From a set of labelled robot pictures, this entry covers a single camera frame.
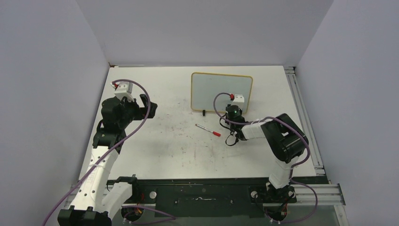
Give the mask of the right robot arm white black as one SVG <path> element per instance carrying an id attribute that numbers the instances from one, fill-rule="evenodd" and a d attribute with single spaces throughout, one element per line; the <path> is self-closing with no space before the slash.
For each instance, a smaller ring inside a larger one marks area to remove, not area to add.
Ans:
<path id="1" fill-rule="evenodd" d="M 272 202 L 294 198 L 295 192 L 290 186 L 290 180 L 293 165 L 309 143 L 306 135 L 286 113 L 271 121 L 249 123 L 242 116 L 239 106 L 228 104 L 225 110 L 226 123 L 237 142 L 265 138 L 274 154 L 272 171 L 265 185 L 266 198 Z"/>

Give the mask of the white marker pen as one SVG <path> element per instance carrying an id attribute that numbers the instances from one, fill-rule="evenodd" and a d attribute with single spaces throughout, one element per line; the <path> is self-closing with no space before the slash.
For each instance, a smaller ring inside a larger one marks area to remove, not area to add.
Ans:
<path id="1" fill-rule="evenodd" d="M 195 126 L 198 127 L 198 128 L 200 128 L 200 129 L 202 129 L 202 130 L 204 130 L 204 131 L 207 131 L 207 132 L 213 134 L 213 131 L 212 131 L 212 130 L 207 129 L 207 128 L 205 128 L 204 126 L 201 126 L 201 125 L 199 125 L 199 124 L 195 124 Z"/>

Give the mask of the yellow framed whiteboard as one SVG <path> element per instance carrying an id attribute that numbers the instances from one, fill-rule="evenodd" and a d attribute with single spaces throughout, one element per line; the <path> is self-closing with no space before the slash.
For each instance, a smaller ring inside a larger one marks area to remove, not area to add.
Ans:
<path id="1" fill-rule="evenodd" d="M 225 112 L 231 104 L 230 94 L 243 95 L 243 113 L 248 110 L 253 78 L 245 75 L 194 72 L 191 75 L 191 109 L 194 111 Z"/>

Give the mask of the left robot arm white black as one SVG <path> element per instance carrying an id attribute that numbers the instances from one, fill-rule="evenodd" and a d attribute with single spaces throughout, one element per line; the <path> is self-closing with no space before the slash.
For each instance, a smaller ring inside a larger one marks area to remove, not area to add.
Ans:
<path id="1" fill-rule="evenodd" d="M 153 118 L 157 104 L 148 95 L 141 94 L 144 104 L 140 107 L 136 99 L 117 97 L 102 102 L 101 115 L 93 137 L 90 165 L 75 186 L 78 190 L 67 209 L 61 209 L 57 221 L 61 226 L 110 226 L 112 219 L 124 201 L 136 202 L 140 189 L 133 184 L 134 177 L 117 180 L 117 188 L 104 196 L 111 169 L 118 158 L 124 141 L 129 137 L 125 129 L 132 121 L 142 124 Z"/>

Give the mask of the red marker cap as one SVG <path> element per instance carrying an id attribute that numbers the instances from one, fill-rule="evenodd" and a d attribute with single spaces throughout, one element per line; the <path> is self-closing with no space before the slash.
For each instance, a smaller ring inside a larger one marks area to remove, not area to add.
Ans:
<path id="1" fill-rule="evenodd" d="M 213 135 L 215 135 L 215 136 L 217 136 L 217 137 L 220 137 L 220 136 L 221 136 L 221 134 L 218 133 L 218 132 L 213 131 L 212 133 L 213 133 Z"/>

